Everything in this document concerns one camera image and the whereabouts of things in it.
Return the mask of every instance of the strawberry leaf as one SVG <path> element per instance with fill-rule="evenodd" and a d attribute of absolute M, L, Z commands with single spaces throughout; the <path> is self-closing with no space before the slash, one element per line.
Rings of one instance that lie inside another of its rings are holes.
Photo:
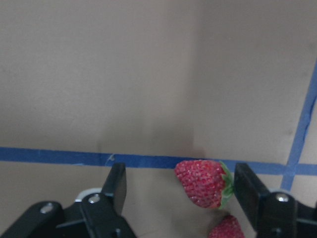
<path fill-rule="evenodd" d="M 220 163 L 221 163 L 222 169 L 226 173 L 225 175 L 222 175 L 222 179 L 225 181 L 226 186 L 225 186 L 225 189 L 221 193 L 221 205 L 219 207 L 221 209 L 226 205 L 226 203 L 228 202 L 228 200 L 231 198 L 233 194 L 233 179 L 232 179 L 231 172 L 229 171 L 227 166 L 222 161 L 220 161 Z"/>

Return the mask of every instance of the strawberry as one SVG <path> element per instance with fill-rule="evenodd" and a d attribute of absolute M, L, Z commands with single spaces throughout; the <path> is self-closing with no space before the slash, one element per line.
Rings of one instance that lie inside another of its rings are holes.
<path fill-rule="evenodd" d="M 237 218 L 226 216 L 210 233 L 208 238 L 245 238 Z"/>
<path fill-rule="evenodd" d="M 212 160 L 182 161 L 175 167 L 187 196 L 200 207 L 223 207 L 233 193 L 226 165 Z"/>

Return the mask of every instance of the silver screw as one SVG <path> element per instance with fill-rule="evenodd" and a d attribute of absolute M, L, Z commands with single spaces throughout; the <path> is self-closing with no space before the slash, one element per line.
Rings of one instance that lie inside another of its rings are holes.
<path fill-rule="evenodd" d="M 96 202 L 99 202 L 99 200 L 100 200 L 99 194 L 94 194 L 88 199 L 90 203 L 96 203 Z"/>
<path fill-rule="evenodd" d="M 278 193 L 276 199 L 280 202 L 288 202 L 288 196 L 285 193 Z"/>
<path fill-rule="evenodd" d="M 40 209 L 40 212 L 43 213 L 43 214 L 46 214 L 46 213 L 49 213 L 51 210 L 53 210 L 54 206 L 52 203 L 48 203 L 46 204 L 44 207 L 42 207 Z"/>

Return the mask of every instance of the green strawberry calyx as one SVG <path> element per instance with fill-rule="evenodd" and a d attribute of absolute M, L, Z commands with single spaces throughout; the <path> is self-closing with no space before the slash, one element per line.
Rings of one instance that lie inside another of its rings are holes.
<path fill-rule="evenodd" d="M 226 186 L 221 193 L 221 205 L 219 207 L 221 209 L 226 205 L 226 203 L 228 202 L 228 200 L 231 198 L 233 194 L 233 179 L 232 179 L 231 172 L 229 171 L 228 167 L 224 164 L 224 162 L 220 161 L 220 163 L 221 163 L 222 169 L 225 172 L 225 174 L 222 175 L 222 179 L 226 183 Z"/>

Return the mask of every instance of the partially visible strawberry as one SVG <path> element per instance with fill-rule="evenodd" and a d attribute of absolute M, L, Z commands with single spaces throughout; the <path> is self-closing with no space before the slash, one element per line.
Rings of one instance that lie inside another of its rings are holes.
<path fill-rule="evenodd" d="M 187 196 L 200 207 L 222 207 L 233 193 L 231 173 L 222 162 L 185 160 L 176 165 L 175 174 Z"/>
<path fill-rule="evenodd" d="M 245 238 L 238 220 L 232 216 L 226 216 L 219 225 L 210 233 L 208 238 Z"/>

